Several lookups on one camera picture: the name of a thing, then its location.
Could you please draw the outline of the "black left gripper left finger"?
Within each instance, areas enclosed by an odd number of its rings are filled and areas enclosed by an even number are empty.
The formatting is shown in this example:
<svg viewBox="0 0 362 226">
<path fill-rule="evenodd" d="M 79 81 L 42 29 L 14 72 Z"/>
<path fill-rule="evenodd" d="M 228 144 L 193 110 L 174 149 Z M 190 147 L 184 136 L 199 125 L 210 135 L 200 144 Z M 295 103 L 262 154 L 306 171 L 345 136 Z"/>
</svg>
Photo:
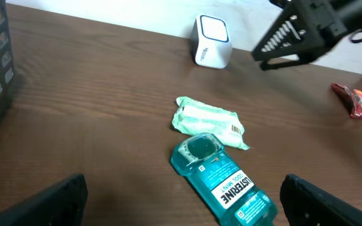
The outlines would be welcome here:
<svg viewBox="0 0 362 226">
<path fill-rule="evenodd" d="M 0 212 L 0 225 L 81 225 L 88 190 L 82 173 L 75 173 Z"/>
</svg>

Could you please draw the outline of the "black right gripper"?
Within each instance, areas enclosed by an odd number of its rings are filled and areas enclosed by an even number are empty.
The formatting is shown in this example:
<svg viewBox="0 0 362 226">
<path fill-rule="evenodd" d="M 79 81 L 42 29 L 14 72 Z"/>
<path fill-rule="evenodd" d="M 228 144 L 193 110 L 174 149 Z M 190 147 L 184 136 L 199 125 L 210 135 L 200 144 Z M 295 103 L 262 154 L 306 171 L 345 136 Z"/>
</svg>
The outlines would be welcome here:
<svg viewBox="0 0 362 226">
<path fill-rule="evenodd" d="M 322 37 L 337 41 L 362 33 L 362 0 L 302 0 L 286 6 L 252 51 L 263 71 L 306 65 L 315 56 L 269 63 L 273 58 L 299 55 L 321 46 Z"/>
</svg>

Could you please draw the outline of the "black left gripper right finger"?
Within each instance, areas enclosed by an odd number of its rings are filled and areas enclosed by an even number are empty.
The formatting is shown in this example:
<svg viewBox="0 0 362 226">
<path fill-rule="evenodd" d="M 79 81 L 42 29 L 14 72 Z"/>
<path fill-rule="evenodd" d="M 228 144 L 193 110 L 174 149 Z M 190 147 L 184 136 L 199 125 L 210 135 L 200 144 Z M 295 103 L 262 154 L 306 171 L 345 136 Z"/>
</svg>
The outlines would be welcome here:
<svg viewBox="0 0 362 226">
<path fill-rule="evenodd" d="M 362 225 L 361 210 L 294 174 L 286 175 L 280 201 L 290 225 Z"/>
</svg>

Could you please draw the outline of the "red brown snack bar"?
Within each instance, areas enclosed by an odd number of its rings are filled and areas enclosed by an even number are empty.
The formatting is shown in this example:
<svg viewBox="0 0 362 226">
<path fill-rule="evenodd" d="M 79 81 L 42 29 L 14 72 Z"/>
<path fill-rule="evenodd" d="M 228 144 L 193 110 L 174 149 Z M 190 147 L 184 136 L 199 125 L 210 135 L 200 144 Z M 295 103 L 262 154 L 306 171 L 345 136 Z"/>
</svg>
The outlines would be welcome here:
<svg viewBox="0 0 362 226">
<path fill-rule="evenodd" d="M 346 85 L 331 84 L 331 90 L 340 98 L 350 117 L 362 119 L 362 91 L 350 90 Z"/>
</svg>

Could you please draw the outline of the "white wet wipes pack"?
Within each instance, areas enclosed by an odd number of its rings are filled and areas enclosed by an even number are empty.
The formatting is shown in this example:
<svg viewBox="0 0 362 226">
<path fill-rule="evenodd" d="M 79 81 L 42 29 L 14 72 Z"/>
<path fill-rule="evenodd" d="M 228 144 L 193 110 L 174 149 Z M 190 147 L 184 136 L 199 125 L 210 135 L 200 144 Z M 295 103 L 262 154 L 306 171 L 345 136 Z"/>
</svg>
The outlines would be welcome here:
<svg viewBox="0 0 362 226">
<path fill-rule="evenodd" d="M 244 126 L 236 112 L 214 107 L 190 97 L 176 98 L 178 109 L 173 115 L 172 126 L 183 134 L 200 133 L 215 135 L 225 146 L 248 150 L 244 142 Z"/>
</svg>

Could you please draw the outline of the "blue mouthwash bottle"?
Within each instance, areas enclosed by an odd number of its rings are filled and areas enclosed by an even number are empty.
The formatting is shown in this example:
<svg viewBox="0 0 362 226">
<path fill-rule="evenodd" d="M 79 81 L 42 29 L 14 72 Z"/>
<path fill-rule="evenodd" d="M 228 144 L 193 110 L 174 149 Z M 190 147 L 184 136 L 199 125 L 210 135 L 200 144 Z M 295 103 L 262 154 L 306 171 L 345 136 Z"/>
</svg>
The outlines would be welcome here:
<svg viewBox="0 0 362 226">
<path fill-rule="evenodd" d="M 215 216 L 219 225 L 273 225 L 278 208 L 227 154 L 211 133 L 178 144 L 170 159 Z"/>
</svg>

